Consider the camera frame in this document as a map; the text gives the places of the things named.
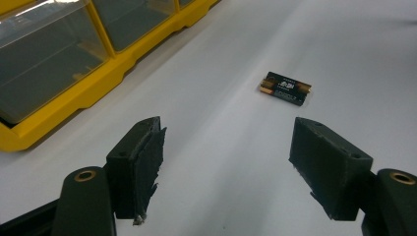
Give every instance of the white table surface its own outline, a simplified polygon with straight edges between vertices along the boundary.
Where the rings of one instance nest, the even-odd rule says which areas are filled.
[[[124,82],[26,151],[0,152],[0,222],[59,198],[138,121],[168,128],[145,225],[118,235],[362,235],[329,220],[288,161],[294,118],[322,122],[417,174],[417,2],[223,0]],[[312,85],[301,107],[259,92],[268,71]]]

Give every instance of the screw hole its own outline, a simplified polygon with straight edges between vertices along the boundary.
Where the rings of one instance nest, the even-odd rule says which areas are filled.
[[[92,178],[95,177],[95,171],[92,170],[86,170],[83,171],[81,173],[79,173],[78,175],[76,175],[76,177],[74,178],[77,182],[86,182]]]
[[[411,177],[409,177],[408,175],[402,174],[402,173],[398,173],[398,172],[392,172],[390,173],[390,177],[401,183],[401,184],[406,184],[406,185],[415,185],[416,181],[414,179],[412,179]]]

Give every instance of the battery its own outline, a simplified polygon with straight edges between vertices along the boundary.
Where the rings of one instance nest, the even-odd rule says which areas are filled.
[[[267,77],[261,82],[260,91],[301,106],[311,87],[274,72],[268,72]]]

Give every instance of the yellow storage bin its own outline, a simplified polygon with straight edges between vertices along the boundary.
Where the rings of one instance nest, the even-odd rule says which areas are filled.
[[[16,65],[23,67],[26,74],[17,75],[13,72],[18,69],[13,68],[15,65],[10,69],[15,74],[8,72],[14,75],[11,77],[21,77],[19,82],[15,81],[16,85],[25,85],[22,88],[16,86],[15,90],[28,91],[32,94],[23,94],[19,98],[26,97],[26,101],[21,102],[24,105],[21,106],[17,105],[17,100],[11,100],[10,97],[7,98],[9,100],[3,98],[5,102],[1,103],[1,96],[7,96],[7,92],[5,94],[1,92],[0,150],[14,151],[29,148],[75,111],[92,106],[122,82],[124,74],[139,58],[173,32],[193,25],[216,1],[46,0],[31,2],[25,5],[25,10],[22,8],[16,10],[16,8],[27,3],[26,0],[16,1],[16,6],[7,4],[6,10],[0,9],[0,13],[3,13],[0,16],[1,25],[7,19],[18,17],[19,11],[21,13],[26,13],[26,10],[34,11],[33,6],[44,4],[43,7],[46,5],[48,7],[67,5],[67,7],[63,8],[64,10],[59,10],[59,7],[52,8],[55,14],[46,18],[49,24],[45,23],[48,21],[39,21],[36,28],[28,27],[31,29],[29,34],[16,37],[21,41],[7,39],[12,44],[19,42],[20,46],[11,49],[12,47],[9,48],[11,43],[0,41],[1,70],[4,68],[3,63],[9,63],[10,58],[23,59],[21,56],[23,51],[38,50],[31,57],[25,54],[27,62]],[[112,4],[112,7],[108,8],[106,3]],[[121,38],[118,33],[131,35]],[[0,30],[0,40],[3,40],[1,39],[3,35],[3,31]],[[39,41],[53,43],[50,44],[51,48],[42,49],[46,47],[46,43],[37,45],[32,40],[26,40],[26,37],[39,37]],[[64,61],[60,60],[50,60],[51,64],[48,64],[49,59],[54,56],[59,58],[59,52],[67,48],[76,48],[83,56],[74,53],[73,58],[63,60],[83,58],[76,63],[82,66],[66,63],[68,67],[61,67],[62,65],[56,65],[56,63],[64,64]],[[44,76],[45,73],[42,71],[44,69],[39,69],[39,66],[50,68],[54,74]],[[4,80],[8,79],[0,78],[0,87],[8,86],[6,85],[8,83],[2,82]],[[51,91],[37,96],[37,93],[31,90],[34,88],[51,89]]]
[[[0,117],[27,118],[107,59],[83,1],[32,3],[0,19]]]

